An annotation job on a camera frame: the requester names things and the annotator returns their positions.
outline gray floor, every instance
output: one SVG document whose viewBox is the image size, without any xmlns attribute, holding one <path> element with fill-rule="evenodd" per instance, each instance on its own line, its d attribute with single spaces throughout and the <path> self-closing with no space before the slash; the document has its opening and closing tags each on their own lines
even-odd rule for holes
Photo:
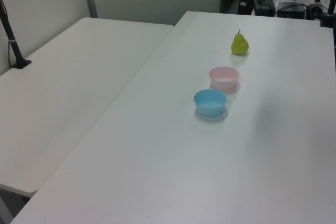
<svg viewBox="0 0 336 224">
<path fill-rule="evenodd" d="M 0 189 L 0 224 L 9 224 L 29 198 Z"/>
</svg>

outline black cable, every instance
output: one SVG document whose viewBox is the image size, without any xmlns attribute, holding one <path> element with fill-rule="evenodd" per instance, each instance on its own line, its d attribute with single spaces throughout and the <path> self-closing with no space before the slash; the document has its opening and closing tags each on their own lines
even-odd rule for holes
<svg viewBox="0 0 336 224">
<path fill-rule="evenodd" d="M 9 63 L 9 67 L 12 68 L 12 65 L 11 65 L 11 63 L 10 63 L 10 62 L 11 62 L 11 61 L 10 61 L 11 59 L 10 59 L 10 57 L 9 57 L 9 52 L 10 52 L 10 43 L 8 42 L 8 63 Z"/>
<path fill-rule="evenodd" d="M 3 7 L 4 10 L 5 10 L 6 16 L 7 16 L 7 18 L 8 18 L 8 12 L 7 12 L 6 6 L 5 6 L 5 4 L 4 4 L 4 2 L 3 2 L 2 0 L 0 0 L 0 1 L 1 1 L 2 7 Z"/>
<path fill-rule="evenodd" d="M 7 12 L 7 9 L 6 9 L 6 6 L 5 6 L 5 4 L 4 4 L 4 2 L 2 1 L 2 0 L 0 0 L 0 2 L 1 2 L 1 5 L 2 5 L 2 7 L 3 7 L 3 9 L 5 10 L 5 13 L 6 13 L 6 16 L 7 16 L 7 18 L 8 18 L 8 12 Z M 10 42 L 8 41 L 8 63 L 9 63 L 9 67 L 10 68 L 12 68 L 12 65 L 11 65 L 11 59 L 10 59 Z"/>
<path fill-rule="evenodd" d="M 278 12 L 279 12 L 279 11 L 281 11 L 281 10 L 286 10 L 286 9 L 289 9 L 289 8 L 292 8 L 292 7 L 295 7 L 295 6 L 305 6 L 305 7 L 306 7 L 306 10 L 307 10 L 307 8 L 308 8 L 308 6 L 305 5 L 305 4 L 288 5 L 288 6 L 284 6 L 283 8 L 278 9 L 278 10 L 275 12 L 275 14 L 278 16 Z"/>
</svg>

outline pear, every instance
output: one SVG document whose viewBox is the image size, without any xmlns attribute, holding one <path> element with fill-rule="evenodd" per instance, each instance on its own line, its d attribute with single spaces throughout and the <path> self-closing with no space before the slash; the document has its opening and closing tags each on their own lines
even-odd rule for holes
<svg viewBox="0 0 336 224">
<path fill-rule="evenodd" d="M 233 39 L 231 50 L 234 54 L 243 55 L 248 50 L 248 43 L 242 34 L 237 33 L 235 38 Z"/>
</svg>

